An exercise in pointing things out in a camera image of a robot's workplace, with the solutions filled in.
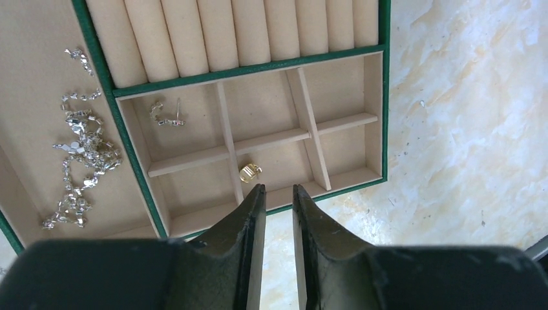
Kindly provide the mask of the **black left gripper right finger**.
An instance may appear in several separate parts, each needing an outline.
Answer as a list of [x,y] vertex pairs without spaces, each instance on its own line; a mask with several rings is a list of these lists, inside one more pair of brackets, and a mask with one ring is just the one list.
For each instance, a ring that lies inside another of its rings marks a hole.
[[376,246],[293,187],[301,309],[546,309],[547,275],[507,246]]

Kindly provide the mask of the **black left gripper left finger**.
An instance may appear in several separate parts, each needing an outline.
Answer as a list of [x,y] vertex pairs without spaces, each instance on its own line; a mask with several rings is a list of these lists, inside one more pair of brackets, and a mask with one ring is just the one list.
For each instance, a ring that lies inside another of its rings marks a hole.
[[266,189],[196,238],[47,240],[1,282],[2,309],[258,309]]

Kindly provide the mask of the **gold earring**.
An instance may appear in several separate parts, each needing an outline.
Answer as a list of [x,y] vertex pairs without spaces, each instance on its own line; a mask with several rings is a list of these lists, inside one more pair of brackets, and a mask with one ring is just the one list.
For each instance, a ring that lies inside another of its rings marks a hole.
[[250,183],[261,173],[261,167],[254,163],[248,163],[239,170],[239,178],[244,183]]

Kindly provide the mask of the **silver rhinestone earring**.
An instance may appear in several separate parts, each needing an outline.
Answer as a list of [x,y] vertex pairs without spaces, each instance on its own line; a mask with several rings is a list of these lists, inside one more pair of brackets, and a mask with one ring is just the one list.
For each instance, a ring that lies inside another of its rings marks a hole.
[[186,120],[184,120],[181,115],[181,104],[182,100],[178,98],[176,102],[176,112],[174,114],[167,114],[163,113],[164,103],[157,101],[150,107],[150,118],[158,126],[183,127],[186,125]]

